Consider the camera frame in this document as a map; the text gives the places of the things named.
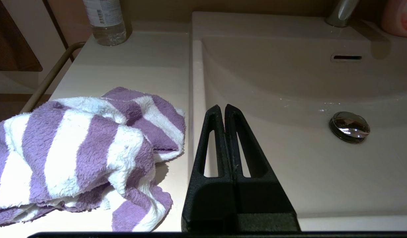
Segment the sink basin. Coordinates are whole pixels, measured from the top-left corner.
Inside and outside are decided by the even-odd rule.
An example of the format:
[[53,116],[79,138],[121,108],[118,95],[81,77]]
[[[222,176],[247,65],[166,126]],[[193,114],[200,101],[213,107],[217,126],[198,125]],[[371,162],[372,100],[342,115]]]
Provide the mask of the sink basin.
[[[232,104],[301,225],[369,217],[369,229],[407,229],[406,38],[369,22],[336,28],[308,17],[194,12],[192,24],[194,152],[205,111]],[[365,118],[371,134],[364,142],[330,131],[339,111]],[[217,176],[215,155],[210,142],[205,176]],[[334,229],[355,229],[349,224]]]

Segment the countertop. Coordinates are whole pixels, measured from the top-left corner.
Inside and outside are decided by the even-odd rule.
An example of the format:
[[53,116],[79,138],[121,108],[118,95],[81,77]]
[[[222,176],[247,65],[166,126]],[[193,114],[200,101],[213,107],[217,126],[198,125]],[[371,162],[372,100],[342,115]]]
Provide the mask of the countertop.
[[[188,34],[134,32],[114,47],[98,45],[91,37],[52,99],[77,96],[98,97],[122,86],[159,95],[185,111],[188,125]],[[184,154],[156,165],[158,185],[170,193],[173,206],[156,231],[180,231],[181,212],[188,185],[188,135]],[[110,211],[69,213],[53,211],[28,223],[0,227],[0,237],[22,238],[44,231],[111,231]]]

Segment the purple and white striped towel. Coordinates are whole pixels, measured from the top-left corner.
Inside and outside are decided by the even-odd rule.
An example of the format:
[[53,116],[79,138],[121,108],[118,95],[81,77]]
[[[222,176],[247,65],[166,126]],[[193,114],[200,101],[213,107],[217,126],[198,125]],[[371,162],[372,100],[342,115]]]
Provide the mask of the purple and white striped towel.
[[152,230],[173,203],[155,163],[181,154],[184,132],[181,110],[121,87],[0,122],[0,225],[98,208],[114,231]]

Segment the plastic bottle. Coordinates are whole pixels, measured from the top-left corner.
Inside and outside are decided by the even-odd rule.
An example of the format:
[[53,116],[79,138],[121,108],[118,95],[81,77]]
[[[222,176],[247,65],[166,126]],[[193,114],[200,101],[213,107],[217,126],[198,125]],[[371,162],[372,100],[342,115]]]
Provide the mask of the plastic bottle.
[[83,3],[98,44],[113,46],[125,42],[126,32],[119,0],[83,0]]
[[388,0],[381,27],[384,31],[407,37],[407,0]]

